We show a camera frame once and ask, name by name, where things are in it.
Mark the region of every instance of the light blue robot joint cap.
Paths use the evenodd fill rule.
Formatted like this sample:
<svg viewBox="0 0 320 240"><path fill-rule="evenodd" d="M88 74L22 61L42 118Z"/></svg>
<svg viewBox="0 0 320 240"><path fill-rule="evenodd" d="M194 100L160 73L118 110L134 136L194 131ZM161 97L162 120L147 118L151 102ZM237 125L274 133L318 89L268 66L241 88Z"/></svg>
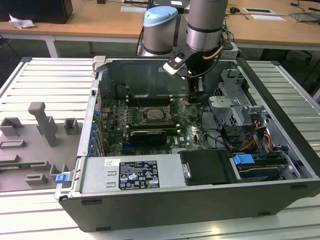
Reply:
<svg viewBox="0 0 320 240"><path fill-rule="evenodd" d="M165 24L174 19L178 10L172 6L156 6L145 12L143 26L151 28Z"/></svg>

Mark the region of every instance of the wooden desk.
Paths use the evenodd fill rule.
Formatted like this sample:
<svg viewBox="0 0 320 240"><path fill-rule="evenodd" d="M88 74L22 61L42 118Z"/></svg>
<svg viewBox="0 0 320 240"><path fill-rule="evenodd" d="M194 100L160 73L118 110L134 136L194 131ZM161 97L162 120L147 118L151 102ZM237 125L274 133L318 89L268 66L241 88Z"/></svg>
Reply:
<svg viewBox="0 0 320 240"><path fill-rule="evenodd" d="M72 0L72 5L73 14L67 24L52 24L47 34L138 38L144 24L144 12L123 12L121 3Z"/></svg>
<svg viewBox="0 0 320 240"><path fill-rule="evenodd" d="M292 13L302 13L302 10L291 6L294 0L230 0L229 4L235 4L243 14L248 14L244 8L270 9L275 14L288 15ZM300 1L299 6L306 12L309 7L320 9L320 4L315 2ZM304 46L320 47L320 25L316 23L297 23L291 16L282 16L285 21L256 20L251 15L228 16L226 20L229 30L234 34L237 45L246 46L252 44L274 45L276 46Z"/></svg>
<svg viewBox="0 0 320 240"><path fill-rule="evenodd" d="M244 14L247 12L243 8L271 9L276 15L301 13L301 9L290 6L291 2L294 0L229 0ZM95 0L72 0L72 4L73 14L67 24L36 23L35 28L19 30L0 22L0 34L4 38L44 40L51 57L58 57L54 41L137 42L144 13L122 12L123 4L117 2L97 4ZM320 8L320 4L313 2L300 1L300 6L306 11L309 7ZM238 47L320 51L318 24L297 23L291 16L283 16L285 21L247 17L249 20L243 15L229 15L226 20Z"/></svg>

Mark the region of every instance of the blue tab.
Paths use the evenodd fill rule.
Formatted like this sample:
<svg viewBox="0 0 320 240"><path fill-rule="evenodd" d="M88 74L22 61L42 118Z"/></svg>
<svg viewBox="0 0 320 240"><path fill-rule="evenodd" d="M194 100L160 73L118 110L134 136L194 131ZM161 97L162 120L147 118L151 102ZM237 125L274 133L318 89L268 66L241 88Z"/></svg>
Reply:
<svg viewBox="0 0 320 240"><path fill-rule="evenodd" d="M92 125L91 125L91 128L92 128L93 130L97 130L98 126L97 126L97 124L92 124Z"/></svg>
<svg viewBox="0 0 320 240"><path fill-rule="evenodd" d="M69 182L69 173L60 173L55 177L56 184L67 184Z"/></svg>
<svg viewBox="0 0 320 240"><path fill-rule="evenodd" d="M90 154L92 154L93 152L94 152L94 148L92 147L92 146L90 146L90 147L88 147L88 152L90 153Z"/></svg>
<svg viewBox="0 0 320 240"><path fill-rule="evenodd" d="M96 141L95 141L93 138L90 138L90 140L89 140L89 144L90 144L90 145L95 144L95 142L96 142Z"/></svg>
<svg viewBox="0 0 320 240"><path fill-rule="evenodd" d="M237 154L233 157L233 161L236 165L256 163L251 154Z"/></svg>
<svg viewBox="0 0 320 240"><path fill-rule="evenodd" d="M98 110L94 110L93 112L95 117L99 117L100 116L100 112Z"/></svg>
<svg viewBox="0 0 320 240"><path fill-rule="evenodd" d="M94 138L97 135L97 133L93 130L91 130L90 136L91 138Z"/></svg>

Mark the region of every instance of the copper pipe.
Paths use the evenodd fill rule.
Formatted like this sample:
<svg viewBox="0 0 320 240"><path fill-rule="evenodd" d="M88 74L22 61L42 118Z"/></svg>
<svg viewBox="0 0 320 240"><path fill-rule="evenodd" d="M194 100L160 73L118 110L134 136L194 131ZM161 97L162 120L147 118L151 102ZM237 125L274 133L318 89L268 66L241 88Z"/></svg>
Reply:
<svg viewBox="0 0 320 240"><path fill-rule="evenodd" d="M222 50L224 49L223 46L219 47L219 49L214 53L212 54L211 56L203 56L203 60L212 60L214 59L215 57L217 57L221 52Z"/></svg>

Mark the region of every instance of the power supply label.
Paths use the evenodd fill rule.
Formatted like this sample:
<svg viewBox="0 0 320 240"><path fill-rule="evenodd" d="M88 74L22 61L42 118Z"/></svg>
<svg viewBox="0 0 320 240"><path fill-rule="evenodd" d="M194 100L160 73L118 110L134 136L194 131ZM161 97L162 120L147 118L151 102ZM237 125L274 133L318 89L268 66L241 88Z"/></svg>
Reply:
<svg viewBox="0 0 320 240"><path fill-rule="evenodd" d="M120 190L153 188L160 188L157 161L120 162Z"/></svg>

